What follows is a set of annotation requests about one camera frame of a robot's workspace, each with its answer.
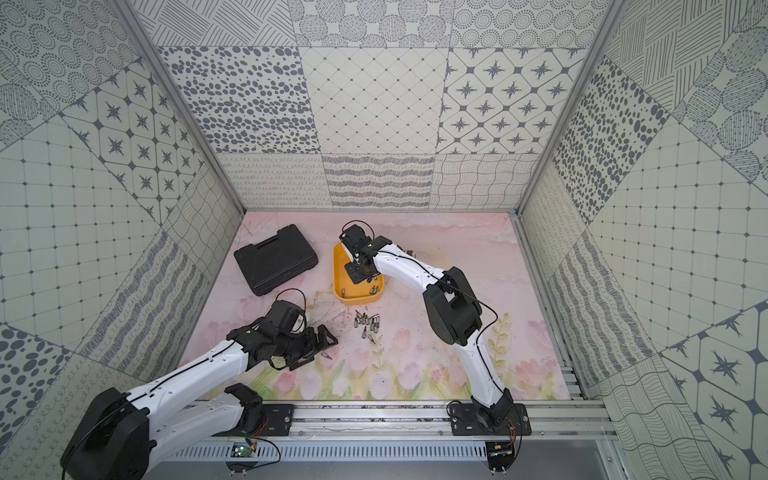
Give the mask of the yellow plastic storage box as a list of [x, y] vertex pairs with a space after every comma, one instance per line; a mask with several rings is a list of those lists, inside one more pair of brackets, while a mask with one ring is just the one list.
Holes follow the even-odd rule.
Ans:
[[345, 269], [349, 258], [341, 243], [333, 249], [333, 291], [346, 306], [357, 306], [377, 301], [383, 292], [385, 283], [382, 276], [368, 282], [354, 284]]

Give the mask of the pile of silver bits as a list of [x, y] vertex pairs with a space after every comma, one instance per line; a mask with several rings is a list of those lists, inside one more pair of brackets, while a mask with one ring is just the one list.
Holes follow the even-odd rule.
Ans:
[[361, 337], [376, 344], [376, 335], [380, 331], [381, 317], [379, 314], [368, 315], [365, 312], [356, 311], [353, 320], [354, 328], [362, 328]]

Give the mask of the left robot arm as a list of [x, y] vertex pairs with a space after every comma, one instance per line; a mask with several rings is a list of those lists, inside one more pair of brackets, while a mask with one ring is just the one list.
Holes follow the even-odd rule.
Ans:
[[122, 392], [111, 387], [88, 406], [60, 459], [71, 479], [141, 479], [162, 461], [208, 437], [233, 433], [252, 439], [283, 435], [290, 417], [271, 413], [260, 394], [237, 377], [266, 362], [296, 370], [337, 338], [311, 327], [300, 306], [275, 301], [267, 313], [231, 330], [189, 364]]

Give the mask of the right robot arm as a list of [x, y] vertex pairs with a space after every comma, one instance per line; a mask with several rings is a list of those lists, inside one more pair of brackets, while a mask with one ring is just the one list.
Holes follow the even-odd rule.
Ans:
[[384, 275], [421, 294], [433, 332], [457, 351], [478, 422], [488, 430], [504, 424], [515, 403], [482, 339], [487, 328], [481, 315], [491, 307], [476, 297], [461, 269], [424, 264], [388, 238], [367, 234], [366, 226], [362, 221], [349, 221], [339, 236], [349, 258], [345, 270], [350, 280], [359, 284]]

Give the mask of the black plastic tool case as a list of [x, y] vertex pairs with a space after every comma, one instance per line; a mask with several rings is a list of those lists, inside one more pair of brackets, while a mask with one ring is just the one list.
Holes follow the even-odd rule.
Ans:
[[317, 253], [295, 224], [279, 229], [257, 244], [236, 250], [233, 256], [256, 296], [270, 293], [319, 263]]

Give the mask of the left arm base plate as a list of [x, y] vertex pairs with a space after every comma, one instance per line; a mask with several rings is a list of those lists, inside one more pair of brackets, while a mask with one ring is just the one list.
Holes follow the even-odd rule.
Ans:
[[287, 437], [290, 434], [294, 404], [268, 403], [245, 409], [238, 424], [215, 437]]

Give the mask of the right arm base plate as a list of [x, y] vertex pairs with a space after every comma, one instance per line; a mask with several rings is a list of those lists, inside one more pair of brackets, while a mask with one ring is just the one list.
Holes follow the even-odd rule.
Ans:
[[530, 436], [532, 427], [525, 405], [520, 403], [486, 408], [476, 403], [452, 401], [446, 406], [451, 432], [456, 437]]

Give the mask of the aluminium rail frame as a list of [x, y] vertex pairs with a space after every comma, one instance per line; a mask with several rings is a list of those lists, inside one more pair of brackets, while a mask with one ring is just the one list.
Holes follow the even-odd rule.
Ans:
[[[618, 434], [604, 404], [595, 400], [523, 401], [529, 421], [528, 440], [616, 440]], [[452, 419], [446, 401], [295, 401], [278, 413], [277, 402], [265, 404], [268, 421], [259, 434], [292, 440], [442, 440], [457, 425], [475, 417]]]

